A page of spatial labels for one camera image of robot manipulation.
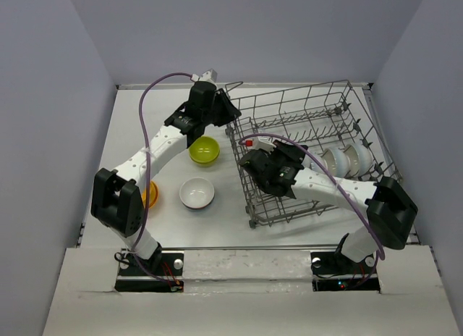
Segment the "white bowl red rim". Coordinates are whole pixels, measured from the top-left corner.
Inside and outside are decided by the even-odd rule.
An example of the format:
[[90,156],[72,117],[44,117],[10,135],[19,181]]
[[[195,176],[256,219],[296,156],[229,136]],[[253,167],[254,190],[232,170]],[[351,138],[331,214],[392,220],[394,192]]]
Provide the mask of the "white bowl red rim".
[[179,189],[179,198],[188,209],[204,209],[213,202],[215,188],[209,180],[203,177],[194,177],[182,184]]

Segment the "grey wire dish rack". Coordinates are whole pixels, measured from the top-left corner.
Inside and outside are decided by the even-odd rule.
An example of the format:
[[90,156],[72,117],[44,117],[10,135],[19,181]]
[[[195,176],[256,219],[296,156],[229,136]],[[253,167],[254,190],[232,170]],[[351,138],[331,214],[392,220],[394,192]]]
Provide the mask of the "grey wire dish rack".
[[237,161],[247,152],[239,140],[253,133],[284,136],[317,155],[327,148],[359,143],[372,154],[373,164],[358,180],[379,181],[383,176],[402,180],[375,119],[367,85],[340,80],[259,88],[236,82],[227,84],[225,91],[242,113],[225,129]]

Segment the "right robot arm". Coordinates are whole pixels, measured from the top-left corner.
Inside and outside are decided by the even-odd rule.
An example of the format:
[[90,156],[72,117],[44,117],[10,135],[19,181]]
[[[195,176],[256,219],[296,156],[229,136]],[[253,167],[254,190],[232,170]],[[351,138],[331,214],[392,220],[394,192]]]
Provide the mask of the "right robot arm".
[[383,260],[386,249],[405,248],[418,207],[394,178],[356,181],[334,177],[325,167],[314,171],[303,164],[315,158],[306,146],[280,140],[264,143],[253,138],[243,146],[248,150],[239,165],[265,194],[318,201],[359,217],[361,227],[340,240],[336,262],[358,264],[374,253]]

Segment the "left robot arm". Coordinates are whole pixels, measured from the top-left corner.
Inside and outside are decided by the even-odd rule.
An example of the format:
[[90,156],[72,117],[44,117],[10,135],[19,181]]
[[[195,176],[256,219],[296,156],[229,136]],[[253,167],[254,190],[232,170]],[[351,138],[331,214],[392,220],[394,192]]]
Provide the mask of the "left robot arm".
[[162,257],[161,244],[146,227],[150,181],[203,136],[207,126],[227,125],[240,114],[224,89],[197,81],[154,137],[144,137],[143,148],[114,169],[95,174],[90,213],[123,240],[144,273],[154,274]]

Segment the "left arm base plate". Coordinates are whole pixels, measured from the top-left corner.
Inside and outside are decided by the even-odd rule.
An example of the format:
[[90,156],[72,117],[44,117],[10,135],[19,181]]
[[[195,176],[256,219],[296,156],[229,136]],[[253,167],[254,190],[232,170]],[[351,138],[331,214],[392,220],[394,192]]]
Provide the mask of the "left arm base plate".
[[115,290],[120,293],[181,293],[184,290],[184,251],[163,251],[158,266],[148,273],[148,265],[139,265],[128,250],[117,251]]

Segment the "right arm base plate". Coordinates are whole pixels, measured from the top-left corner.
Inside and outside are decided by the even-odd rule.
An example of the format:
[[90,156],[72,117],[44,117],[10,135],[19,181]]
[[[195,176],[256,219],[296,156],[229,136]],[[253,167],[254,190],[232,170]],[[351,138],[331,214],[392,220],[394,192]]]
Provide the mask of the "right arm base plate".
[[376,291],[380,283],[373,265],[374,255],[355,263],[334,251],[311,253],[314,292]]

